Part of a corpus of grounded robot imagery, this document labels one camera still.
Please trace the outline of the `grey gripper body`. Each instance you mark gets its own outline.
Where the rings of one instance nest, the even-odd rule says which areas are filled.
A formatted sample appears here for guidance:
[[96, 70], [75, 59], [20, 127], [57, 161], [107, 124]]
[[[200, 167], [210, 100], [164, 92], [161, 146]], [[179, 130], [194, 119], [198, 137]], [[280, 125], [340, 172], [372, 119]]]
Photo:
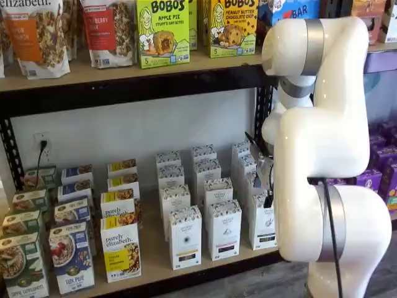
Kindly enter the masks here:
[[265, 156], [259, 147], [251, 146], [251, 155], [256, 162], [256, 173], [262, 175], [262, 187], [273, 186], [273, 159]]

